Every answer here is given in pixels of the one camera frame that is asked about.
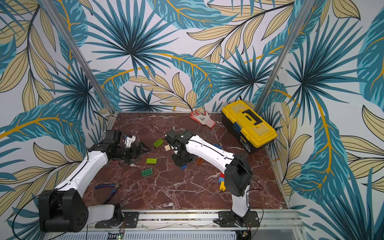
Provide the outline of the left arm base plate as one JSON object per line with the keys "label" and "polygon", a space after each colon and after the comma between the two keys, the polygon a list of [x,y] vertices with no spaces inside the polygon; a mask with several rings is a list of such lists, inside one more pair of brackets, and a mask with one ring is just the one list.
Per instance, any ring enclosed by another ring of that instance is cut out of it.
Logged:
{"label": "left arm base plate", "polygon": [[96,223],[96,229],[135,229],[139,219],[139,212],[122,212],[110,220]]}

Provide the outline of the dark blue square brick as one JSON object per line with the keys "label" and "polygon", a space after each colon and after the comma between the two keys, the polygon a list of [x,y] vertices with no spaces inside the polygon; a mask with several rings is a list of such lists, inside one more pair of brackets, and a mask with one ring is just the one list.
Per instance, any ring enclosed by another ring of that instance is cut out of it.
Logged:
{"label": "dark blue square brick", "polygon": [[218,145],[218,144],[214,144],[214,146],[215,146],[216,148],[220,149],[220,150],[222,150],[222,149],[223,149],[223,147],[222,147],[222,146],[220,146],[220,145]]}

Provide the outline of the dark green long brick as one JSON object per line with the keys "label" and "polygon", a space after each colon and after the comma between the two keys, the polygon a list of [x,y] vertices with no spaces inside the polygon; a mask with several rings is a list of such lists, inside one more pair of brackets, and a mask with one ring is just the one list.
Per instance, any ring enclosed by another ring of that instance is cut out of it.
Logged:
{"label": "dark green long brick", "polygon": [[152,168],[148,168],[148,169],[144,169],[141,171],[141,176],[144,178],[144,177],[148,177],[148,176],[151,176],[154,174],[154,171]]}

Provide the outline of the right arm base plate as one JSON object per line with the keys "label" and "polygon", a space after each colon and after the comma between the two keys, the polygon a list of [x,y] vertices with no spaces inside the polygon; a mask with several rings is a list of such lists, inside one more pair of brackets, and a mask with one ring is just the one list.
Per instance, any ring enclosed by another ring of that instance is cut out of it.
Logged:
{"label": "right arm base plate", "polygon": [[239,217],[233,211],[220,211],[213,222],[221,228],[259,227],[260,219],[256,211],[248,211],[244,217]]}

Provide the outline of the yellow square brick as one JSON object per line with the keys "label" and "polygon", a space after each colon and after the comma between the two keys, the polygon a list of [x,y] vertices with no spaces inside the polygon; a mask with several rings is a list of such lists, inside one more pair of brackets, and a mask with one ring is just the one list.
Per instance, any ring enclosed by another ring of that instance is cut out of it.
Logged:
{"label": "yellow square brick", "polygon": [[225,191],[226,190],[226,187],[225,187],[225,182],[224,181],[221,181],[220,182],[220,191]]}

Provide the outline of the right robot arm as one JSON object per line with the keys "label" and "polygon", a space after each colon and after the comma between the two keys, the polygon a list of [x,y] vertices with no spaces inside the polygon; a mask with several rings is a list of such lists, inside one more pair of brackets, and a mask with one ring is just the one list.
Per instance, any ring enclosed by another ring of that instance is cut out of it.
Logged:
{"label": "right robot arm", "polygon": [[225,188],[232,195],[232,212],[240,218],[248,214],[253,173],[245,155],[221,150],[190,131],[178,133],[170,130],[165,134],[165,140],[174,151],[172,159],[177,167],[201,158],[223,173]]}

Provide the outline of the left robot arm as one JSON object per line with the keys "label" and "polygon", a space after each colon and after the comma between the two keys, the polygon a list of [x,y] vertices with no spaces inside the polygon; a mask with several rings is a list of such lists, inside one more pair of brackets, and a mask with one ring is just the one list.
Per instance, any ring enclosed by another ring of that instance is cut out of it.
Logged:
{"label": "left robot arm", "polygon": [[129,147],[116,143],[95,144],[82,163],[51,191],[38,197],[39,225],[44,233],[77,233],[88,225],[120,228],[126,221],[120,204],[102,204],[87,207],[83,195],[103,166],[109,160],[132,164],[150,149],[143,144]]}

